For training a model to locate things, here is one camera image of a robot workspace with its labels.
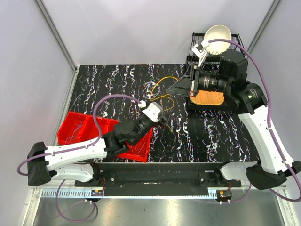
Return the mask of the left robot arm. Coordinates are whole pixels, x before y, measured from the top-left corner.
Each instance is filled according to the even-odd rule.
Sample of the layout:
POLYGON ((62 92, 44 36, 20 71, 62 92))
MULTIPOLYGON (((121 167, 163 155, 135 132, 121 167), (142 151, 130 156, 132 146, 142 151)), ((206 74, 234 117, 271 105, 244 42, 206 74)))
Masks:
POLYGON ((44 142, 37 142, 26 159, 27 183, 40 186, 51 180, 76 180, 97 186, 102 175, 91 164, 81 167, 76 165, 77 162, 123 154, 130 146, 137 145, 153 127, 165 126, 166 121, 167 117, 162 113, 143 113, 138 120, 120 121, 110 132, 88 141, 62 146, 45 146, 44 142))

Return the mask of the red divided plastic bin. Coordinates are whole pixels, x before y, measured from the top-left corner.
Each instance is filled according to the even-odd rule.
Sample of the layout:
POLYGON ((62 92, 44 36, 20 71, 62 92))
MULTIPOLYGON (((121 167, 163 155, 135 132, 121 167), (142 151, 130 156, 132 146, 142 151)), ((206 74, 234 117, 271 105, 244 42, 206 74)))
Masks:
MULTIPOLYGON (((59 145, 69 145, 88 141, 98 136, 92 115, 69 111, 57 133, 59 145)), ((151 129, 136 145, 128 145, 129 150, 118 155, 119 158, 146 162, 153 137, 151 129)))

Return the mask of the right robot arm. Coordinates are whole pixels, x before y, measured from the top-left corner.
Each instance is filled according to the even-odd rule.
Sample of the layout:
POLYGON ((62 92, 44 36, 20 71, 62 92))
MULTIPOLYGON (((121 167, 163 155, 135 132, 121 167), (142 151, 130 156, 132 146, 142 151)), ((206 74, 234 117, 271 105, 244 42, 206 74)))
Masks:
POLYGON ((214 174, 214 182, 225 186, 230 180, 248 181, 259 190, 282 185, 301 170, 301 163, 287 153, 273 126, 266 92, 247 80, 248 60, 239 51, 219 55, 217 72, 204 71, 193 64, 166 91, 186 96, 194 110, 230 110, 237 114, 256 147, 257 162, 228 162, 214 174))

